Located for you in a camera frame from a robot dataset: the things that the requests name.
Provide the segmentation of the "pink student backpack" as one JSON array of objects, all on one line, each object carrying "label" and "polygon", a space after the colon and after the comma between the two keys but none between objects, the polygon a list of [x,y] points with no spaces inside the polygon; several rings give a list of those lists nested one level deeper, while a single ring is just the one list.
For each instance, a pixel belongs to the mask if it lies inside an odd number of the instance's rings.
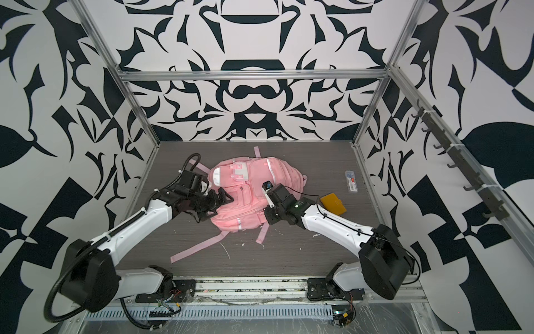
[{"label": "pink student backpack", "polygon": [[221,233],[172,256],[172,263],[221,242],[231,232],[260,228],[256,242],[262,244],[268,231],[264,208],[269,206],[262,188],[264,182],[284,185],[297,199],[301,197],[301,192],[307,184],[306,175],[284,160],[262,157],[258,147],[254,149],[254,153],[254,157],[231,158],[212,168],[197,163],[194,158],[189,160],[188,164],[195,171],[200,170],[207,174],[210,189],[223,189],[234,201],[219,207],[216,210],[217,215],[211,218],[212,224]]}]

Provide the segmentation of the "yellow sticky note pad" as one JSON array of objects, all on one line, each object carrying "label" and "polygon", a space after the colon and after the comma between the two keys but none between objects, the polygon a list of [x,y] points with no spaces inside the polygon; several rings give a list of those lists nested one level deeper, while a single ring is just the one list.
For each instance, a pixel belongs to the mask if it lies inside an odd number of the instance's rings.
[{"label": "yellow sticky note pad", "polygon": [[347,209],[345,208],[344,204],[335,193],[329,193],[325,196],[320,197],[320,201],[326,210],[332,212],[337,216],[341,216],[342,214],[347,212]]}]

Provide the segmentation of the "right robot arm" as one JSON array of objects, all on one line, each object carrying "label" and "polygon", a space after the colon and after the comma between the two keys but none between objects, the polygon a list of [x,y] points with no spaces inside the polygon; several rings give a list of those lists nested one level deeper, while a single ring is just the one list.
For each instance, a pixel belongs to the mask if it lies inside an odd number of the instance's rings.
[{"label": "right robot arm", "polygon": [[358,259],[350,264],[338,263],[325,278],[310,283],[309,300],[347,299],[352,291],[361,289],[392,300],[406,276],[413,272],[415,260],[386,225],[372,228],[349,221],[314,200],[304,196],[297,199],[282,184],[267,181],[262,189],[268,199],[264,214],[270,225],[286,221],[315,232],[343,246]]}]

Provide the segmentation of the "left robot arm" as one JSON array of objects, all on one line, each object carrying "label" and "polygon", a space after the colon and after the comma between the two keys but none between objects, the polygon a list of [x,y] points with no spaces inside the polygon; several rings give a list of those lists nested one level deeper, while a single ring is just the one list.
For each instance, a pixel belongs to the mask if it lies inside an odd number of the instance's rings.
[{"label": "left robot arm", "polygon": [[162,267],[138,270],[116,267],[137,244],[179,214],[187,213],[204,221],[233,200],[224,189],[210,189],[204,175],[183,171],[172,183],[155,190],[145,206],[120,225],[89,242],[78,239],[68,246],[61,275],[47,297],[47,311],[51,311],[57,294],[92,313],[129,296],[169,296],[172,274]]}]

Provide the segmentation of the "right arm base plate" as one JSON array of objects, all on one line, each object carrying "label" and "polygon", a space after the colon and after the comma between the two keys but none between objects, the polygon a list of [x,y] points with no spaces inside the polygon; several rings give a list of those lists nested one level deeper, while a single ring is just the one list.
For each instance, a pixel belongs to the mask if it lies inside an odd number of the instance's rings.
[{"label": "right arm base plate", "polygon": [[333,280],[326,278],[308,278],[306,298],[309,301],[333,301],[346,300],[362,301],[364,289],[353,289],[345,292],[339,288]]}]

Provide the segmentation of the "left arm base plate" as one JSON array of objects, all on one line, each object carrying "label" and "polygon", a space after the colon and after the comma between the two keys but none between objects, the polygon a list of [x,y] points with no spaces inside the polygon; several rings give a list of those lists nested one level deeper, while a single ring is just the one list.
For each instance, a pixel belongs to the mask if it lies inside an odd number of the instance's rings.
[{"label": "left arm base plate", "polygon": [[195,296],[196,283],[193,279],[166,280],[155,293],[137,295],[135,302],[156,303],[163,300],[166,303],[181,303]]}]

